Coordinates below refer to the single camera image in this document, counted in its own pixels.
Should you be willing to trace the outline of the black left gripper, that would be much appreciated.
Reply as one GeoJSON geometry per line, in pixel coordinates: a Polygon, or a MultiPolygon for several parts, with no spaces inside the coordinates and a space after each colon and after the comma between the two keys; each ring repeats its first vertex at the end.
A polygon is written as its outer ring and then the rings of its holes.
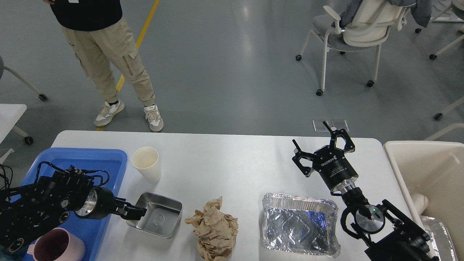
{"type": "Polygon", "coordinates": [[[103,219],[114,212],[125,220],[139,221],[146,211],[146,208],[136,207],[124,198],[114,197],[110,189],[100,187],[91,189],[84,205],[75,211],[75,215],[81,219],[103,219]]]}

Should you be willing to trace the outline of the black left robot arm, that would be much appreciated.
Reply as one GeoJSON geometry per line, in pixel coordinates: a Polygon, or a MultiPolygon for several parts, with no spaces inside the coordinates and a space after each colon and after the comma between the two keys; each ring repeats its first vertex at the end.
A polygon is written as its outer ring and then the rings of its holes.
{"type": "Polygon", "coordinates": [[[51,162],[40,162],[30,185],[1,190],[1,245],[5,256],[13,256],[40,236],[66,222],[71,212],[81,219],[103,219],[119,215],[139,221],[146,208],[115,197],[104,185],[104,170],[63,170],[51,162]]]}

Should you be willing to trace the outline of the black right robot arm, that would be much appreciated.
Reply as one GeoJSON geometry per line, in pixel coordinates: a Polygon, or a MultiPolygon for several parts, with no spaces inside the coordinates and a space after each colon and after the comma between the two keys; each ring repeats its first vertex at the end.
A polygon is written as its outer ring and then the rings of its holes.
{"type": "Polygon", "coordinates": [[[346,205],[341,215],[343,231],[364,241],[371,261],[438,261],[439,256],[430,256],[431,238],[421,226],[386,199],[378,205],[369,203],[355,185],[359,175],[345,156],[355,151],[347,130],[326,121],[323,125],[330,132],[330,143],[310,153],[292,140],[292,160],[306,177],[319,173],[331,195],[342,198],[346,205]]]}

